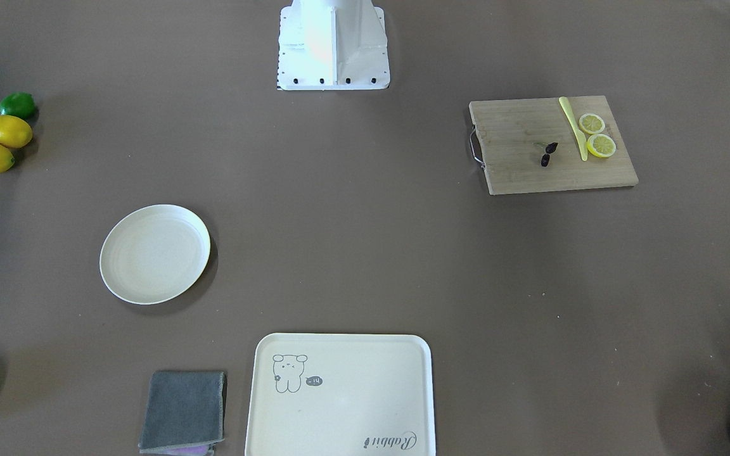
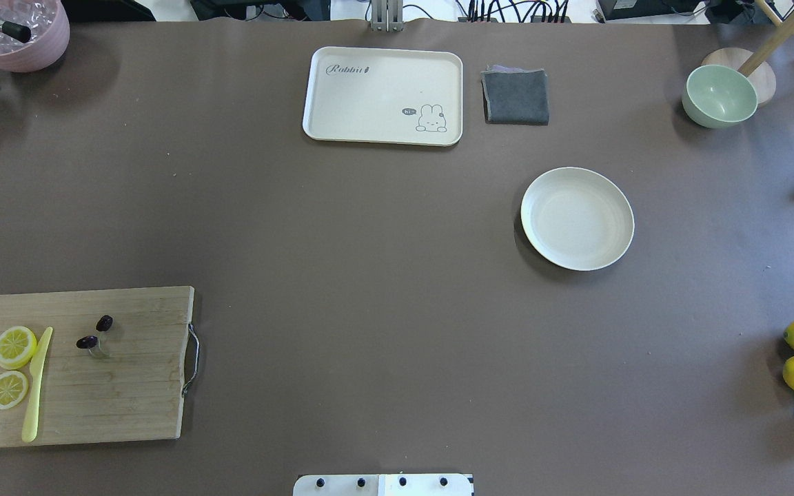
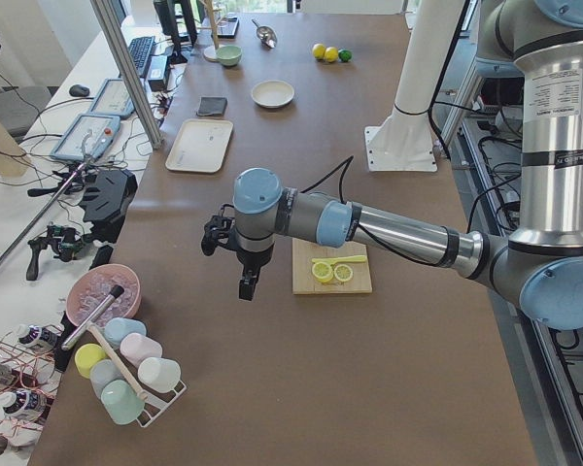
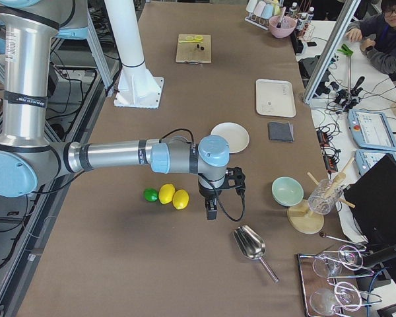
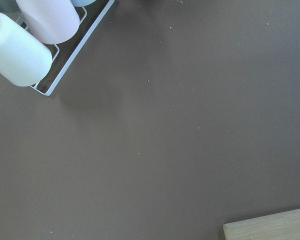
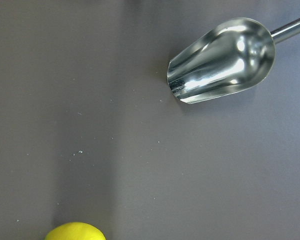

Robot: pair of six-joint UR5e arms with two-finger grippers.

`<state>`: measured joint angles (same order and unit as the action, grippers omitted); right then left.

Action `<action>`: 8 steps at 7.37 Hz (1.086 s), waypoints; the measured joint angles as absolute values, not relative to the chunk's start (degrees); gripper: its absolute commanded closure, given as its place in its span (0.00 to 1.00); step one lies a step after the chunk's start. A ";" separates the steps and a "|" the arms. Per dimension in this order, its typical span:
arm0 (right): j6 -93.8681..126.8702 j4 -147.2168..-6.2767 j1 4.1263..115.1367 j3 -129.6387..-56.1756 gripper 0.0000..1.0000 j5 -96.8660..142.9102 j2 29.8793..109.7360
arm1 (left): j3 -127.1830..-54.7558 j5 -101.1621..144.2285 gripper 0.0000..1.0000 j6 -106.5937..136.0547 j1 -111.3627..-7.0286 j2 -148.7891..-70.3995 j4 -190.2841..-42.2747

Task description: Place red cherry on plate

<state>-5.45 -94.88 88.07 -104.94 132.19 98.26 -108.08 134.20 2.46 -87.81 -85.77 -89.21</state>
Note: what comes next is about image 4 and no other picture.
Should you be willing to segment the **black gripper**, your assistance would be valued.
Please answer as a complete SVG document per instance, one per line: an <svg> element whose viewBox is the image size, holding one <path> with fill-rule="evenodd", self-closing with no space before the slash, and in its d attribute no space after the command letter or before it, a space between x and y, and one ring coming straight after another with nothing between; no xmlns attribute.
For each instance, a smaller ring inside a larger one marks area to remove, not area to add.
<svg viewBox="0 0 396 317"><path fill-rule="evenodd" d="M217 204L216 198L222 190L226 190L226 184L217 184L210 180L199 180L199 193L205 198L205 207L207 209L207 219L216 220Z"/></svg>

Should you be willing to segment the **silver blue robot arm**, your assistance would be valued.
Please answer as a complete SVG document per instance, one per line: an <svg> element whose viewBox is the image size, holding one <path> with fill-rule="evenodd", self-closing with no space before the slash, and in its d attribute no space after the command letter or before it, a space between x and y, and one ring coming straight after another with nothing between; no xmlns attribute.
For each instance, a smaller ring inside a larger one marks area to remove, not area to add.
<svg viewBox="0 0 396 317"><path fill-rule="evenodd" d="M149 165L159 173L199 177L207 218L228 185L229 146L217 135L106 144L49 142L44 136L52 38L86 38L86 1L1 1L6 26L0 195L19 197L60 176L109 166Z"/></svg>

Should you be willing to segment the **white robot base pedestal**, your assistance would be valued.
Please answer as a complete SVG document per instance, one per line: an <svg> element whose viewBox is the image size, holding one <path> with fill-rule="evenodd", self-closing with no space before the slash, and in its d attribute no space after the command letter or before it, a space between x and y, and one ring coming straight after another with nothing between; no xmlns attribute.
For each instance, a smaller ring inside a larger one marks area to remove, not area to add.
<svg viewBox="0 0 396 317"><path fill-rule="evenodd" d="M157 109L164 79L147 69L134 3L108 0L105 6L122 64L114 105Z"/></svg>

